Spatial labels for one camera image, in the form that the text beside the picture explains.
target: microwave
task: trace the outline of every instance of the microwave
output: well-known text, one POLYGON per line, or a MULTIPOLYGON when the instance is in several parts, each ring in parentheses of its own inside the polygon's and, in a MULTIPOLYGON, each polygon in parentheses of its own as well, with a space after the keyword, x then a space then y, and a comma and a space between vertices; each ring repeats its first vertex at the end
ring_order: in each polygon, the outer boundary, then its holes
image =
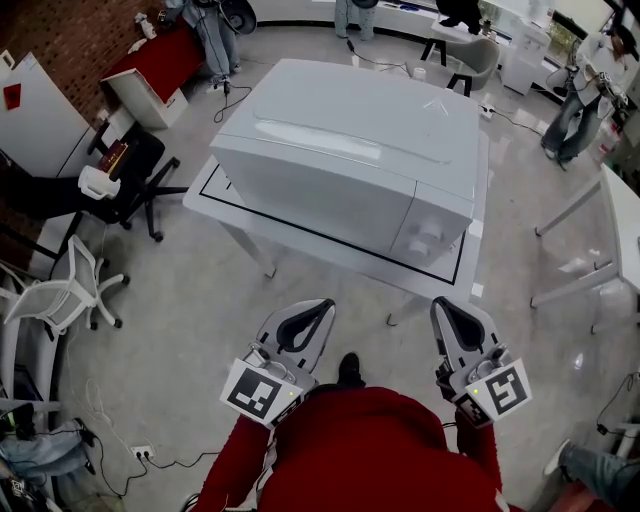
POLYGON ((248 208, 418 268, 473 218, 478 105, 408 77, 280 60, 211 147, 248 208))

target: white mesh chair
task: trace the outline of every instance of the white mesh chair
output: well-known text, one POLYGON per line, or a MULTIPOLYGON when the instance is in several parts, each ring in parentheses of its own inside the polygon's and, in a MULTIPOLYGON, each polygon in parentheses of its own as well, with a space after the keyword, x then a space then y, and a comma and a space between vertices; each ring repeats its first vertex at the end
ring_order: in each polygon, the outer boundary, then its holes
POLYGON ((86 310, 87 327, 95 330, 98 324, 91 321, 91 313, 97 307, 110 325, 122 327, 122 320, 107 311, 101 295, 114 284, 129 284, 129 276, 118 274, 101 283, 100 269, 107 266, 106 260, 100 258, 96 263, 93 255, 75 235, 69 239, 67 256, 70 270, 68 279, 34 281, 29 286, 18 279, 23 291, 5 318, 5 324, 16 318, 37 318, 60 335, 86 310))

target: white sneaker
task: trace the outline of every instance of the white sneaker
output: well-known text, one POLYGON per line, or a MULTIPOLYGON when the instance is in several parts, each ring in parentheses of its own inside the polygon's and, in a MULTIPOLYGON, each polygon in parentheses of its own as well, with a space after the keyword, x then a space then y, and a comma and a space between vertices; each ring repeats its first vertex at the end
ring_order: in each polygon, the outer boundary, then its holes
POLYGON ((562 444, 558 447, 558 449, 556 450, 556 453, 553 454, 553 457, 551 457, 551 460, 544 467, 544 470, 542 471, 542 474, 544 476, 549 476, 556 469, 558 469, 558 466, 560 465, 560 454, 562 453, 562 450, 564 450, 564 447, 567 446, 570 442, 571 442, 570 439, 565 439, 564 441, 562 441, 562 444))

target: chair base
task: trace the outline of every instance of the chair base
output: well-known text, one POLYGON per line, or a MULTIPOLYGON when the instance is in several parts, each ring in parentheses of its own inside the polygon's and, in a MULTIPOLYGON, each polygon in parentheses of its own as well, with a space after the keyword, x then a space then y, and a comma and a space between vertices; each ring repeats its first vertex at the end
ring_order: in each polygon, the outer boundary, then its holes
POLYGON ((87 309, 86 325, 87 325, 87 328, 91 329, 92 331, 95 331, 98 328, 97 322, 91 321, 91 313, 93 312, 94 309, 98 310, 98 312, 102 315, 102 317, 107 321, 109 325, 115 327, 116 329, 120 329, 122 327, 122 320, 114 317, 109 312, 107 307, 104 305, 104 302, 102 301, 102 293, 107 288, 111 288, 113 285, 122 283, 123 285, 127 286, 131 281, 131 278, 128 275, 118 274, 113 277, 110 277, 106 281, 100 282, 100 269, 103 266, 104 267, 109 266, 109 260, 100 258, 96 264, 96 274, 95 274, 96 285, 98 287, 98 301, 96 302, 95 307, 87 309))
POLYGON ((133 202, 130 209, 120 221, 120 225, 125 229, 131 229, 131 216, 136 212, 138 208, 144 205, 145 214, 147 217, 147 229, 149 236, 156 242, 160 243, 164 239, 164 235, 161 231, 156 231, 153 220, 153 200, 158 196, 166 196, 173 194, 184 194, 189 190, 189 187, 161 187, 160 182, 164 179, 166 174, 171 169, 177 169, 180 166, 180 160, 177 158, 171 158, 156 175, 144 186, 145 190, 138 196, 133 202))

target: gray floor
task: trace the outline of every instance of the gray floor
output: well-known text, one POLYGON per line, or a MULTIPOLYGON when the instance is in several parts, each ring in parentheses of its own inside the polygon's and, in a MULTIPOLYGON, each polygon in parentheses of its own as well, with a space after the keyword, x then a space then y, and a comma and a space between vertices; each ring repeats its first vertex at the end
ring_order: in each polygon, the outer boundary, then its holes
MULTIPOLYGON (((398 63, 422 51, 420 45, 381 36, 356 47, 371 59, 398 63)), ((244 71, 234 78, 238 86, 255 85, 283 57, 351 62, 344 41, 321 28, 260 29, 241 40, 241 56, 244 71)), ((234 90, 232 99, 243 93, 234 90)), ((482 99, 487 93, 506 115, 538 130, 557 112, 538 94, 523 98, 504 89, 499 78, 474 96, 482 99)), ((208 158, 208 144, 220 126, 213 115, 222 102, 217 95, 196 91, 174 127, 158 134, 167 145, 166 157, 182 161, 171 184, 190 184, 208 158)), ((496 426, 504 494, 513 504, 531 507, 545 493, 542 467, 560 441, 574 436, 592 446, 609 444, 595 432, 595 417, 623 375, 638 368, 638 332, 629 327, 592 336, 589 328, 594 319, 630 313, 635 299, 613 283, 530 309, 533 292, 585 273, 604 250, 597 201, 544 239, 533 233, 541 216, 579 188, 597 164, 585 152, 563 172, 544 156, 535 133, 500 117, 481 124, 491 139, 492 179, 476 278, 484 289, 474 301, 493 316, 510 348, 524 358, 531 380, 534 401, 496 426)), ((336 326, 317 371, 321 381, 332 381, 341 356, 356 350, 370 385, 405 393, 443 421, 453 419, 453 407, 434 383, 439 360, 428 316, 394 329, 385 326, 386 315, 407 294, 258 240, 277 263, 270 281, 219 225, 186 210, 179 200, 160 202, 157 216, 165 233, 161 244, 146 235, 142 217, 130 232, 108 229, 104 253, 113 261, 109 273, 125 271, 132 279, 129 288, 109 299, 124 327, 115 330, 102 323, 97 332, 79 328, 69 350, 71 372, 65 361, 60 379, 68 414, 82 416, 104 441, 105 473, 117 490, 141 468, 107 424, 89 417, 85 389, 97 408, 99 386, 113 428, 129 445, 151 441, 160 464, 176 458, 189 462, 202 451, 219 450, 236 419, 218 401, 230 363, 244 353, 271 311, 302 299, 331 297, 338 305, 336 326)), ((82 234, 99 253, 103 227, 87 220, 82 234)), ((70 336, 76 329, 71 328, 70 336)), ((622 397, 605 418, 608 424, 622 419, 628 403, 622 397)), ((453 448, 451 429, 448 436, 453 448)), ((148 476, 131 482, 126 508, 178 510, 187 495, 199 491, 211 462, 207 456, 192 469, 152 468, 148 476)), ((98 479, 82 475, 79 485, 103 488, 98 479)))

